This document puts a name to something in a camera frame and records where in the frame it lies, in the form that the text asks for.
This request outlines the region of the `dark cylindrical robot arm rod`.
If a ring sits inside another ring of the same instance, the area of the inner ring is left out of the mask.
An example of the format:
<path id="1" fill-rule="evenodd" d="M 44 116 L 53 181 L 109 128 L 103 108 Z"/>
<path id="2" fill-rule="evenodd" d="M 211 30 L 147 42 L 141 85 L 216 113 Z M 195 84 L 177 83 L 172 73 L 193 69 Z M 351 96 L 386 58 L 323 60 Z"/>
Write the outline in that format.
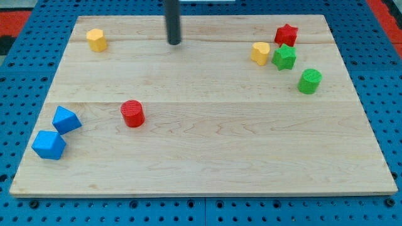
<path id="1" fill-rule="evenodd" d="M 180 4 L 178 0 L 164 0 L 167 42 L 178 45 L 182 41 L 180 25 Z"/>

